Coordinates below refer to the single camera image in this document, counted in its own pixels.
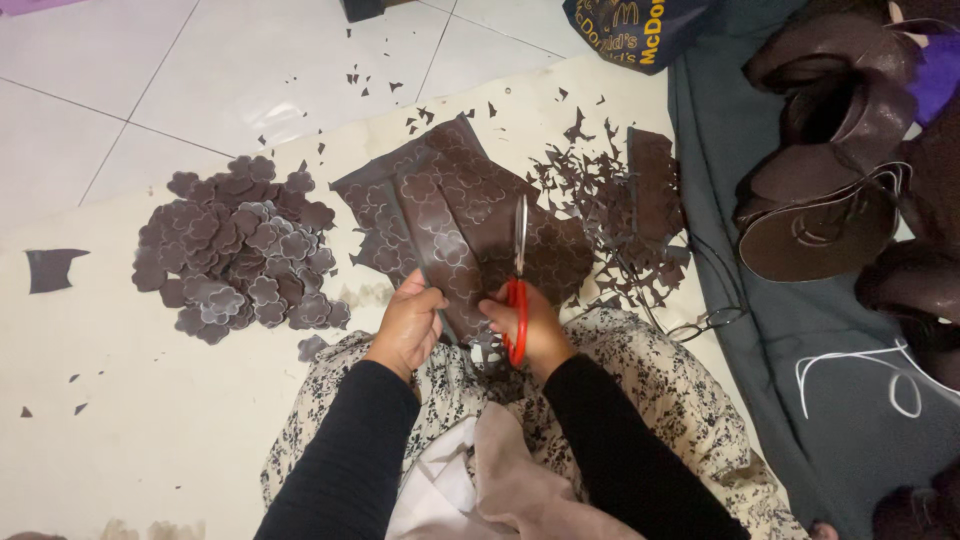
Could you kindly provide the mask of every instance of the white tile floor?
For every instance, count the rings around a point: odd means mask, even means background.
[[[339,0],[2,16],[0,228],[589,52],[560,4],[411,1],[355,24]]]

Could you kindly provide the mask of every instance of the scissors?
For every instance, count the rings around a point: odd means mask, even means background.
[[[503,344],[507,348],[510,365],[519,369],[523,363],[523,353],[527,347],[527,285],[523,281],[523,252],[527,249],[527,198],[520,196],[516,201],[514,218],[514,253],[516,270],[507,281],[507,305],[517,311],[516,343],[510,336],[503,334]]]

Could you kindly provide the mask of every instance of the hand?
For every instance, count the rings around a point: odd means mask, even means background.
[[[553,312],[550,301],[529,282],[527,286],[527,349],[526,358],[530,371],[540,383],[546,382],[560,364],[566,362],[577,350],[566,339],[560,319]],[[504,306],[507,300],[507,284],[493,295],[494,300],[481,300],[480,311],[490,318],[490,329],[504,333],[516,340],[518,318],[516,309]]]
[[[425,361],[444,330],[437,309],[450,302],[439,288],[426,288],[419,268],[400,285],[387,304],[380,331],[365,360],[383,364],[404,382]]]

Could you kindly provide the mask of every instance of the pink cloth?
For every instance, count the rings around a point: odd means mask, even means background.
[[[0,0],[0,12],[5,15],[21,15],[76,2],[83,2],[83,0]]]
[[[487,404],[477,421],[477,512],[522,540],[643,540],[632,528],[578,503],[569,480],[534,462],[523,431],[504,407]]]

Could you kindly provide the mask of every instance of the person's right hand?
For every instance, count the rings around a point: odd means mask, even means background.
[[[527,346],[526,358],[530,371],[540,383],[546,382],[560,364],[566,362],[577,350],[566,339],[557,314],[553,312],[550,301],[529,282],[527,288]],[[505,306],[507,284],[493,295],[495,300],[481,300],[480,311],[490,318],[490,329],[506,333],[516,340],[518,316],[516,309]]]

